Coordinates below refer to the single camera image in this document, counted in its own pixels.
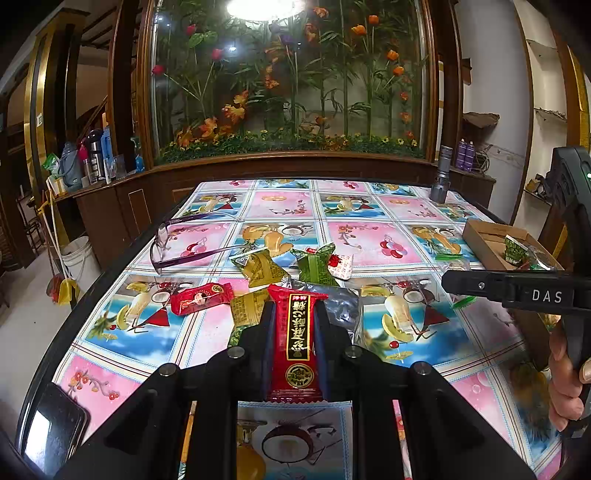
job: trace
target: white bucket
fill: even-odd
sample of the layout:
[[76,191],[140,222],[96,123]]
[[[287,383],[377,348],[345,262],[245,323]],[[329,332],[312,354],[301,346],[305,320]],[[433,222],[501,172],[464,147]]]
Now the white bucket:
[[61,256],[82,292],[88,291],[100,275],[99,263],[96,261],[88,237],[78,237],[62,247]]

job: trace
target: glass tank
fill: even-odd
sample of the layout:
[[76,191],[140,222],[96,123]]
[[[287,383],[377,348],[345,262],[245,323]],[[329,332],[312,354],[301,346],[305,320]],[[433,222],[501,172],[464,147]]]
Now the glass tank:
[[420,0],[159,0],[155,163],[284,150],[424,158]]

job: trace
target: eyeglasses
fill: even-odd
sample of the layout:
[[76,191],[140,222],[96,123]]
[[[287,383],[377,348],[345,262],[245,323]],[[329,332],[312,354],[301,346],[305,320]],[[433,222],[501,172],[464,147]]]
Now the eyeglasses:
[[164,260],[164,252],[167,250],[166,245],[168,243],[168,239],[170,237],[168,233],[168,227],[170,225],[175,225],[177,223],[184,223],[184,222],[191,222],[193,220],[199,220],[202,218],[206,218],[211,215],[223,215],[230,217],[232,220],[236,221],[236,219],[232,215],[228,215],[224,212],[208,212],[208,213],[196,213],[195,215],[187,215],[184,217],[173,218],[167,220],[160,224],[156,234],[154,235],[154,241],[152,242],[152,247],[150,248],[150,260],[152,261],[152,266],[156,270],[158,275],[162,274],[162,269],[167,267],[172,267],[174,265],[181,265],[184,263],[195,262],[197,260],[201,260],[202,258],[210,257],[211,255],[215,255],[217,253],[223,252],[225,250],[234,250],[237,248],[244,248],[242,245],[232,245],[231,247],[224,247],[224,248],[216,248],[215,250],[209,250],[206,252],[201,253],[193,253],[189,252],[188,255],[183,257],[177,258],[169,258]]

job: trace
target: bolt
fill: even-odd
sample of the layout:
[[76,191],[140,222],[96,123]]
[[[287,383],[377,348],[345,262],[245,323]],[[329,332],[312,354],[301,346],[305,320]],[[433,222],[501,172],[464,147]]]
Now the bolt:
[[357,345],[351,345],[345,349],[345,355],[349,358],[359,358],[362,353],[363,349]]
[[164,364],[160,366],[160,368],[158,369],[158,373],[163,377],[169,377],[170,375],[175,373],[176,370],[177,366],[175,364]]
[[413,368],[419,375],[427,375],[431,373],[431,370],[433,370],[433,367],[427,362],[414,362]]
[[228,357],[230,358],[240,358],[242,355],[244,355],[244,348],[241,346],[231,346],[228,349]]

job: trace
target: green leaf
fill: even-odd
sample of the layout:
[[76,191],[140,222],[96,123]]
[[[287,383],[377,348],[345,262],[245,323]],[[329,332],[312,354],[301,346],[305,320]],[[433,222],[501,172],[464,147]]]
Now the green leaf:
[[202,33],[194,33],[189,38],[189,48],[195,48],[203,41],[203,34]]

